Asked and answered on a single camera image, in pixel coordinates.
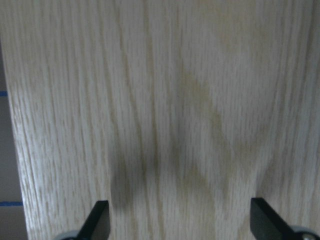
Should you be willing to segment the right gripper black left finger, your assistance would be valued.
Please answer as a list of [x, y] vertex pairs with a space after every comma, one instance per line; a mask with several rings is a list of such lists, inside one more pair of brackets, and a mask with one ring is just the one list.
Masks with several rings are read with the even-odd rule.
[[109, 202], [99, 200], [78, 232], [77, 240], [107, 240], [111, 233]]

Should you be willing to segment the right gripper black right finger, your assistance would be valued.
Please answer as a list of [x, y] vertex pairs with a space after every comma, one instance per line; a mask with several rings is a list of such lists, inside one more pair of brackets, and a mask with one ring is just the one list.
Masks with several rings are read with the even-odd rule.
[[261, 197], [250, 200], [250, 231], [256, 240], [296, 240], [293, 229]]

